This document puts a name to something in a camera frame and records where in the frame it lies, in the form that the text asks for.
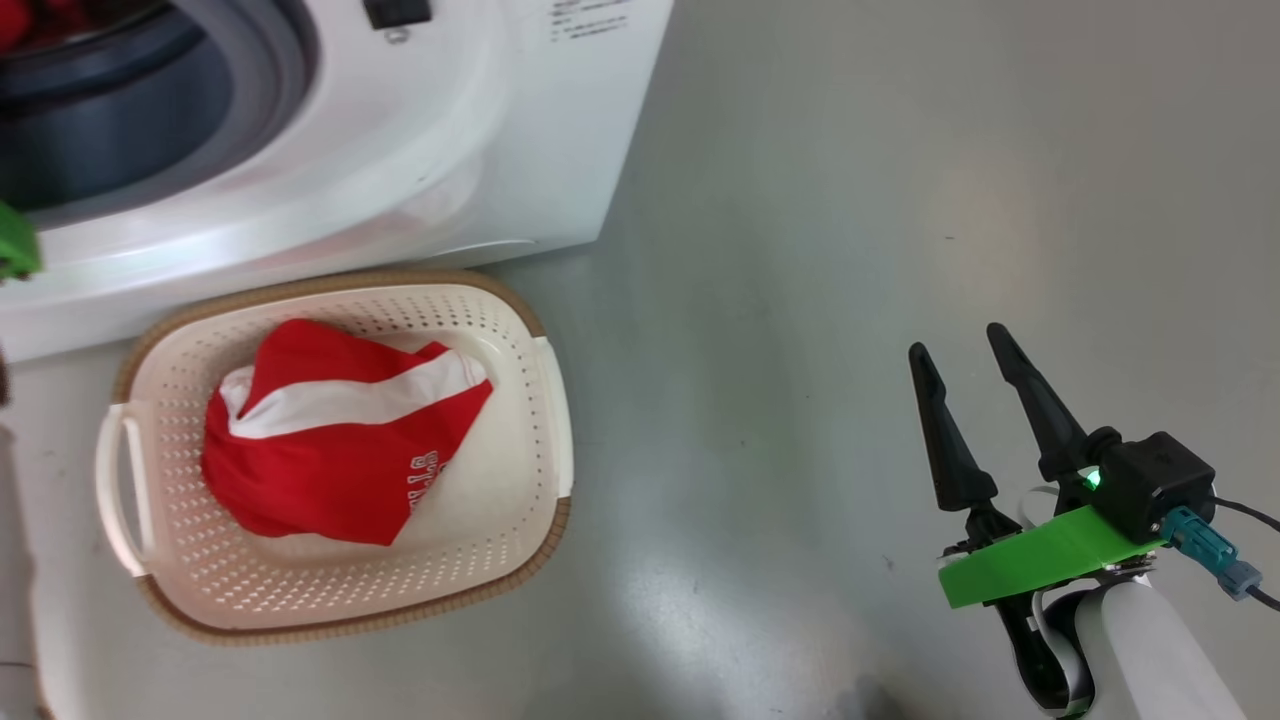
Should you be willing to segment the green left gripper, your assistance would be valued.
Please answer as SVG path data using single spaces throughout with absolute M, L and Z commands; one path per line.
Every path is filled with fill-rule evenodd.
M 1 201 L 1 281 L 27 281 L 44 270 L 38 232 L 19 211 Z

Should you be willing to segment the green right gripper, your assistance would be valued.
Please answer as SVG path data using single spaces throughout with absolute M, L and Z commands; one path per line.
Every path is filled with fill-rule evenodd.
M 1076 475 L 1087 466 L 1085 432 L 1006 325 L 988 324 L 987 338 L 1030 424 L 1041 475 Z M 911 345 L 908 363 L 940 510 L 989 503 L 998 493 L 995 479 L 979 468 L 957 428 L 928 348 Z M 1080 717 L 1093 703 L 1094 683 L 1069 619 L 1050 621 L 1044 593 L 1100 574 L 1140 575 L 1156 548 L 1132 543 L 1083 507 L 983 547 L 973 539 L 959 544 L 940 559 L 938 580 L 951 609 L 980 605 L 998 614 L 1021 684 L 1044 716 Z

